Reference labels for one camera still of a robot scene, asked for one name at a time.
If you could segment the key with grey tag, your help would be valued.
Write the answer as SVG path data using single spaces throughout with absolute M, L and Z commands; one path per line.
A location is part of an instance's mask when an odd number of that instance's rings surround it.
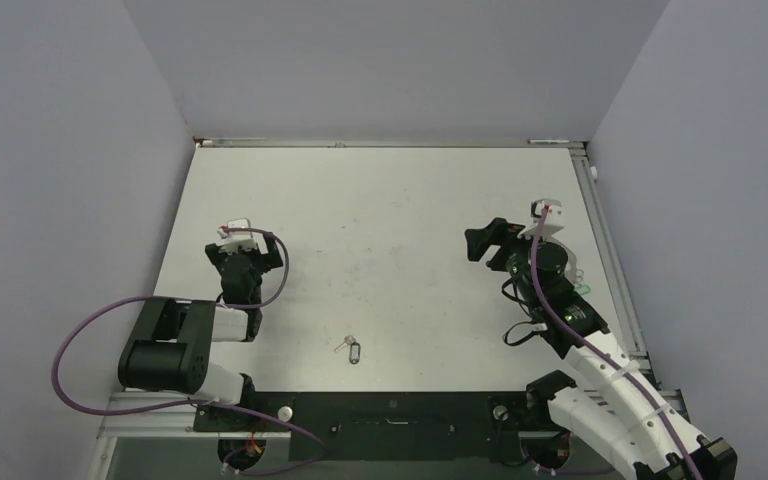
M 351 365 L 360 363 L 362 346 L 353 335 L 346 335 L 342 342 L 334 348 L 333 352 L 339 353 L 342 350 L 348 352 L 348 361 Z

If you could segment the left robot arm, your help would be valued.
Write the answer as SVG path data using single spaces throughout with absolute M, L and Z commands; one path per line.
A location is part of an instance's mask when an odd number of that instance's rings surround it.
M 251 378 L 210 360 L 215 343 L 249 343 L 263 322 L 263 276 L 286 267 L 282 245 L 264 237 L 262 251 L 250 237 L 205 247 L 220 276 L 221 299 L 149 299 L 142 307 L 118 362 L 118 380 L 127 388 L 178 392 L 220 403 L 219 417 L 234 430 L 249 428 L 258 415 L 247 395 Z

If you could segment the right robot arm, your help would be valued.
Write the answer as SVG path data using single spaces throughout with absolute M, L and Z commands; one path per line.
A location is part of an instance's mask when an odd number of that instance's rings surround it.
M 468 229 L 466 255 L 497 251 L 489 269 L 504 272 L 512 300 L 524 307 L 532 335 L 600 394 L 595 401 L 556 370 L 526 388 L 527 419 L 574 434 L 625 479 L 733 479 L 738 455 L 723 438 L 710 439 L 678 413 L 640 372 L 607 322 L 566 277 L 567 251 L 533 228 L 493 219 Z

